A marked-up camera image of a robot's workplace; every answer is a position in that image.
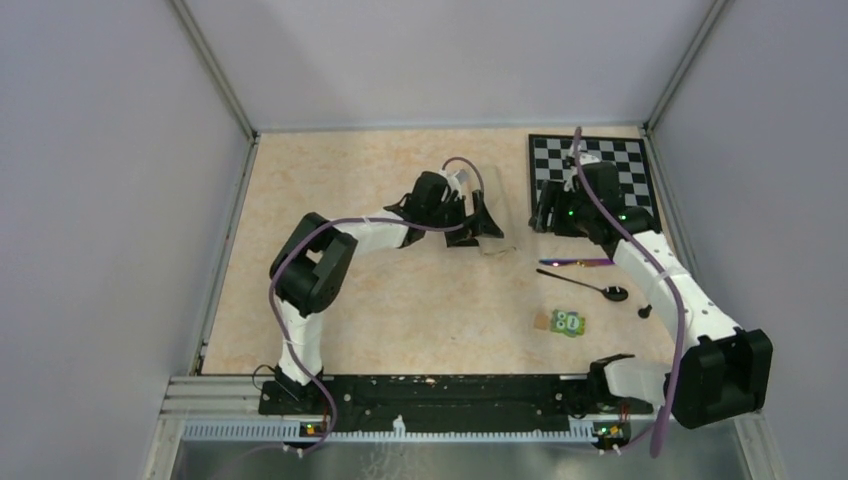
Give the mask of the beige cloth napkin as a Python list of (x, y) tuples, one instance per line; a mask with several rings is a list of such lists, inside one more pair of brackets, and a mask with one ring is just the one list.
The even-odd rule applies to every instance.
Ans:
[(518, 238), (513, 222), (509, 197), (499, 168), (495, 165), (478, 167), (484, 182), (484, 201), (494, 223), (504, 233), (503, 238), (478, 238), (479, 250), (484, 257), (502, 257), (517, 249)]

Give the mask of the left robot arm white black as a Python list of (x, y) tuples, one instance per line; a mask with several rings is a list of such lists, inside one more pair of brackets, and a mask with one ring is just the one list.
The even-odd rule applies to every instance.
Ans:
[(505, 234), (480, 185), (465, 169), (420, 174), (411, 192), (376, 213), (329, 220), (302, 217), (270, 267), (269, 300), (283, 332), (274, 370), (283, 401), (297, 413), (319, 404), (323, 313), (335, 301), (355, 257), (409, 247), (428, 232), (450, 247), (476, 246)]

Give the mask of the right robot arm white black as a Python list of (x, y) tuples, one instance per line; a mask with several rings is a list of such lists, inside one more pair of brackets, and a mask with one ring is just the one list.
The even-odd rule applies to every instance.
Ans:
[(618, 354), (594, 361), (586, 397), (600, 412), (626, 398), (660, 407), (688, 429), (763, 408), (774, 346), (724, 313), (675, 256), (655, 217), (628, 206), (614, 164), (568, 158), (562, 180), (547, 180), (530, 221), (538, 232), (586, 238), (601, 247), (665, 324), (669, 364)]

